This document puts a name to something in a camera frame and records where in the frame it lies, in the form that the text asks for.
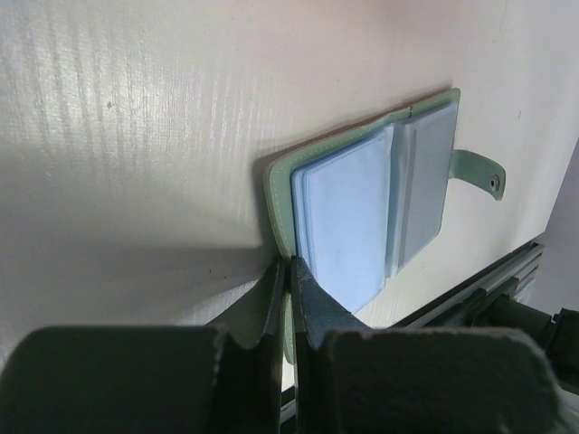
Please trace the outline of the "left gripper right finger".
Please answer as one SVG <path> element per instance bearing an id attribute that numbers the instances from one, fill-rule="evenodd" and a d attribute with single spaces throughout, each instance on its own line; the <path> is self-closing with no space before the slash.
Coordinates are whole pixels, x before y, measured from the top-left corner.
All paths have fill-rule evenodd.
<path id="1" fill-rule="evenodd" d="M 371 328 L 290 265 L 300 433 L 562 433 L 539 347 L 508 328 Z"/>

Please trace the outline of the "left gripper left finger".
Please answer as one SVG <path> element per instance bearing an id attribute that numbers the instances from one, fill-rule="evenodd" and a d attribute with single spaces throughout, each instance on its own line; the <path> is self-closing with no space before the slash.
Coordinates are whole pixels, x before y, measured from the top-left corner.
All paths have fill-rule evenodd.
<path id="1" fill-rule="evenodd" d="M 49 326 L 1 374 L 4 433 L 276 433 L 286 265 L 206 325 Z"/>

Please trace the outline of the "green leather card holder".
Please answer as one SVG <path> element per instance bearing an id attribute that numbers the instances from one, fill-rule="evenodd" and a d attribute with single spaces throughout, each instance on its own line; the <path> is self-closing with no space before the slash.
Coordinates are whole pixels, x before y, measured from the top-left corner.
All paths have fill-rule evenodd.
<path id="1" fill-rule="evenodd" d="M 409 263 L 401 263 L 408 162 L 403 126 L 449 104 L 458 111 L 448 183 L 460 180 L 501 200 L 505 169 L 454 144 L 457 88 L 297 148 L 265 170 L 266 202 L 281 256 L 303 259 L 317 283 L 351 313 Z"/>

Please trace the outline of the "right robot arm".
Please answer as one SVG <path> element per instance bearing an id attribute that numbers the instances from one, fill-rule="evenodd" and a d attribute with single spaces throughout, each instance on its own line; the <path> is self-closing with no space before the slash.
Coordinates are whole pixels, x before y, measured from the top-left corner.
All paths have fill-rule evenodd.
<path id="1" fill-rule="evenodd" d="M 550 316 L 501 294 L 471 310 L 468 319 L 473 326 L 512 328 L 530 336 L 546 354 L 561 387 L 578 393 L 577 311 L 562 308 Z"/>

